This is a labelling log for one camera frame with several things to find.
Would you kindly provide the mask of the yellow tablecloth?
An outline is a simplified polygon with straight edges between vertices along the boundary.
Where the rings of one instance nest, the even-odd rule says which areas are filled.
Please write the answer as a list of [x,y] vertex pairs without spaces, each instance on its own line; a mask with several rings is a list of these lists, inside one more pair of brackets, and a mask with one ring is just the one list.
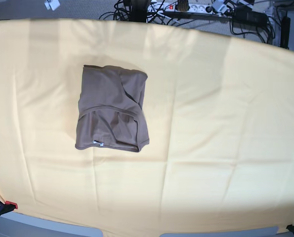
[[[84,65],[148,75],[150,143],[75,148]],[[0,21],[0,199],[157,237],[294,223],[294,51],[155,24]]]

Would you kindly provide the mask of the black stand centre background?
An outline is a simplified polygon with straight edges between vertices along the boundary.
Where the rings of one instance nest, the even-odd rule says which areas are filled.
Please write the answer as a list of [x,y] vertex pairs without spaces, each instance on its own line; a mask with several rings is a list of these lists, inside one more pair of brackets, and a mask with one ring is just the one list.
[[149,0],[131,0],[131,11],[129,20],[131,22],[146,22],[147,8],[150,5]]

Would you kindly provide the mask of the black power adapter box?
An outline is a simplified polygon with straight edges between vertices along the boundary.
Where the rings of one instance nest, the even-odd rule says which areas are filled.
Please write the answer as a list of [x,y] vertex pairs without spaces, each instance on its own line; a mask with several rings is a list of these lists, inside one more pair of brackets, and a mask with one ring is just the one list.
[[232,19],[241,24],[260,28],[266,27],[268,22],[266,14],[241,8],[235,9]]

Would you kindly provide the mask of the brown T-shirt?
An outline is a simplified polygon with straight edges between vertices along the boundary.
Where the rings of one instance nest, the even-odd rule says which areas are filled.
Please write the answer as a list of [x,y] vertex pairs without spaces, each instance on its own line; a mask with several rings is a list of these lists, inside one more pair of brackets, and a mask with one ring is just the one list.
[[139,152],[148,145],[142,110],[147,78],[138,70],[85,65],[75,147]]

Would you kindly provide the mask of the black post right background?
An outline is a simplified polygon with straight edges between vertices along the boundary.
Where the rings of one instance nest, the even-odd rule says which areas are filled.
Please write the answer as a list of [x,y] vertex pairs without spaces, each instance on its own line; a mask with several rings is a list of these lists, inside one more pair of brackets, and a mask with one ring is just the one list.
[[281,19],[280,47],[289,49],[291,19],[288,17],[288,11],[285,11]]

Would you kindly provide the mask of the white power strip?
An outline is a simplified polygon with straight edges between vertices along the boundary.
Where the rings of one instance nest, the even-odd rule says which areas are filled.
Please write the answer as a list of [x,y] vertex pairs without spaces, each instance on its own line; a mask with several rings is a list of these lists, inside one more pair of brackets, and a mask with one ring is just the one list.
[[195,4],[195,3],[190,3],[186,0],[178,0],[175,2],[164,2],[164,3],[153,0],[151,1],[151,4],[148,6],[147,12],[222,15],[221,13],[214,13],[211,5]]

